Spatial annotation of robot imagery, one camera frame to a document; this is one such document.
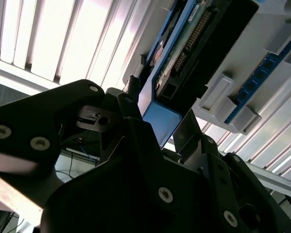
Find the bolt head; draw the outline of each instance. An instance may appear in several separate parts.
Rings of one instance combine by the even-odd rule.
[[[204,173],[204,168],[203,168],[202,166],[200,166],[200,167],[197,169],[197,171],[199,171],[200,174],[203,174],[203,173]]]
[[[125,97],[124,99],[125,99],[127,102],[131,102],[131,99],[128,98],[128,97]]]
[[[165,187],[159,188],[159,196],[164,202],[168,204],[171,203],[174,199],[173,194],[170,192],[168,188]]]
[[[225,210],[223,213],[223,216],[224,216],[225,220],[229,223],[229,225],[231,225],[232,227],[235,227],[235,228],[238,226],[237,219],[230,211]]]
[[[35,150],[47,150],[50,147],[50,141],[45,137],[35,137],[30,141],[30,146]]]
[[[207,140],[208,140],[210,143],[214,143],[214,140],[213,140],[211,137],[208,137]]]
[[[236,155],[233,155],[233,158],[237,163],[239,163],[241,161],[240,158]]]
[[[12,133],[12,130],[5,126],[5,125],[0,125],[0,139],[5,139],[8,138]]]
[[[90,86],[90,87],[89,87],[89,89],[91,89],[92,91],[95,91],[95,92],[97,92],[97,91],[98,91],[98,88],[97,88],[97,87],[95,87],[95,86]]]

